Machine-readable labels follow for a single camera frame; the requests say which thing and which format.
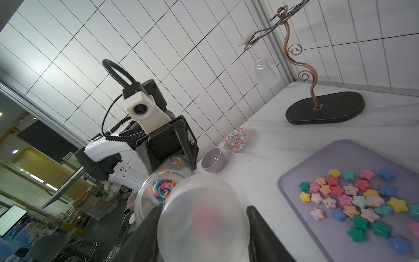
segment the green star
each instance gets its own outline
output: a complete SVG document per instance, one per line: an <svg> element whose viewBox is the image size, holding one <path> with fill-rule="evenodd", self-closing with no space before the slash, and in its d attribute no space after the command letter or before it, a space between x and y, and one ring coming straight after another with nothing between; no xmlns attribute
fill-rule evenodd
<svg viewBox="0 0 419 262"><path fill-rule="evenodd" d="M362 218L360 215L356 215L353 219L351 219L352 224L357 229L368 230L368 220Z"/></svg>
<svg viewBox="0 0 419 262"><path fill-rule="evenodd" d="M371 224L371 229L376 236L390 237L391 235L391 228L381 222Z"/></svg>
<svg viewBox="0 0 419 262"><path fill-rule="evenodd" d="M301 182L300 188L301 188L301 191L303 191L303 192L308 191L308 190L310 190L310 184L308 184L306 182Z"/></svg>
<svg viewBox="0 0 419 262"><path fill-rule="evenodd" d="M352 238L354 242L364 242L364 231L361 229L356 229L353 226L351 226L351 229L349 229L347 232L348 236Z"/></svg>
<svg viewBox="0 0 419 262"><path fill-rule="evenodd" d="M410 212L409 212L410 216L419 218L419 204L409 205L409 209L410 209Z"/></svg>

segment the rainbow swirl lollipop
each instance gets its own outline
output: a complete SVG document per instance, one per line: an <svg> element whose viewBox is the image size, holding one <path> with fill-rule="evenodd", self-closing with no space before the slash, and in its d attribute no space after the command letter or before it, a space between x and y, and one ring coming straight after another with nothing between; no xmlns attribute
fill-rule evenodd
<svg viewBox="0 0 419 262"><path fill-rule="evenodd" d="M162 179L154 184L153 194L159 202L166 201L172 189L177 185L175 181Z"/></svg>

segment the lavender bowl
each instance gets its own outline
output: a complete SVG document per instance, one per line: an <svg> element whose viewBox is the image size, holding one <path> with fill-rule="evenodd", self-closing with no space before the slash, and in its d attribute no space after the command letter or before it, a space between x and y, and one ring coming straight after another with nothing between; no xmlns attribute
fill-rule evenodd
<svg viewBox="0 0 419 262"><path fill-rule="evenodd" d="M201 166L202 168L210 173L216 173L220 171L224 165L224 154L221 149L213 148L206 155L204 155Z"/></svg>
<svg viewBox="0 0 419 262"><path fill-rule="evenodd" d="M225 150L231 152L241 152L246 146L246 130L239 128L231 132L222 143Z"/></svg>

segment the white marble countertop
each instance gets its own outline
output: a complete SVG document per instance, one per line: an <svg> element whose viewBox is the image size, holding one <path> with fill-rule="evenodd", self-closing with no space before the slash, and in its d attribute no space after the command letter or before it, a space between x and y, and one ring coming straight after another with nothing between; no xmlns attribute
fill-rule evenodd
<svg viewBox="0 0 419 262"><path fill-rule="evenodd" d="M224 151L225 166L217 175L235 188L244 206L259 210L296 261L322 262L326 259L278 190L278 178L339 139L354 140L419 172L419 97L316 86L317 96L361 93L365 109L342 123L290 124L286 110L310 97L309 90L310 84L291 83L246 121L241 126L247 131L246 148L241 153ZM200 173L206 172L198 163Z"/></svg>

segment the black oval base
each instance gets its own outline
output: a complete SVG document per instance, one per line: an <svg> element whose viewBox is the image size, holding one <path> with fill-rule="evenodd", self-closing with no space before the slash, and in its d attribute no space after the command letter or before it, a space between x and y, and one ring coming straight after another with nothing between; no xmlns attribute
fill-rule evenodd
<svg viewBox="0 0 419 262"><path fill-rule="evenodd" d="M285 113L294 125L338 123L357 116L365 107L364 98L355 92L340 92L317 96L320 110L313 110L312 98L294 103Z"/></svg>

